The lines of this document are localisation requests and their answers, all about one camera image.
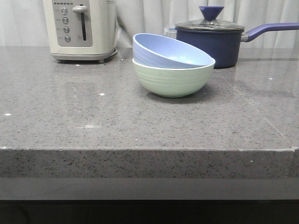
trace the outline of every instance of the toaster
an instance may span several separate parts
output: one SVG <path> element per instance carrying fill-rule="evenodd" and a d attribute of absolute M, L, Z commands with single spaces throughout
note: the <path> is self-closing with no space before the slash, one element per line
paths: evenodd
<path fill-rule="evenodd" d="M 57 60 L 99 60 L 114 55 L 114 0 L 43 0 L 49 45 Z"/>

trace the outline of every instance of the bowl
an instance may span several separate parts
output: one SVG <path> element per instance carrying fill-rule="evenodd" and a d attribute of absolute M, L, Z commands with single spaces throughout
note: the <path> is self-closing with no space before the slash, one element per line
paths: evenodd
<path fill-rule="evenodd" d="M 135 62 L 158 68 L 197 68 L 213 63 L 206 52 L 188 43 L 156 34 L 133 36 Z"/>
<path fill-rule="evenodd" d="M 134 70 L 141 85 L 162 97 L 178 98 L 200 90 L 210 78 L 215 60 L 206 66 L 167 69 L 140 64 L 133 58 Z"/>

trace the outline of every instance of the pot lid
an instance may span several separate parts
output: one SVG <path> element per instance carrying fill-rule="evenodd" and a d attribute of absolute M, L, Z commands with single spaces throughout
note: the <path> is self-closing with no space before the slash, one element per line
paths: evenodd
<path fill-rule="evenodd" d="M 217 20 L 217 16 L 224 7 L 220 6 L 200 6 L 204 19 L 193 20 L 176 24 L 176 28 L 202 30 L 202 31 L 237 31 L 244 30 L 245 27 L 236 23 Z"/>

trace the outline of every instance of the saucepan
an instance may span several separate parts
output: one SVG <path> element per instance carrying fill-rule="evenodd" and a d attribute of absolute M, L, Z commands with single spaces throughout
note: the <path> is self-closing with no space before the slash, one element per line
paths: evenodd
<path fill-rule="evenodd" d="M 268 23 L 244 33 L 245 27 L 216 19 L 224 7 L 200 6 L 204 19 L 175 25 L 177 39 L 208 53 L 216 60 L 215 69 L 234 66 L 241 42 L 249 42 L 268 31 L 297 30 L 299 23 Z"/>

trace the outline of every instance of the curtain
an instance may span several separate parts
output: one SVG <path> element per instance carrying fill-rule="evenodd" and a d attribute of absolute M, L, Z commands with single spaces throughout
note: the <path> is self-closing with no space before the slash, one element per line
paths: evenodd
<path fill-rule="evenodd" d="M 41 0 L 0 0 L 0 46 L 48 46 Z M 200 5 L 224 6 L 219 19 L 245 26 L 299 22 L 299 0 L 116 0 L 118 47 L 132 47 L 136 33 L 203 18 Z M 267 32 L 242 48 L 299 48 L 299 31 Z"/>

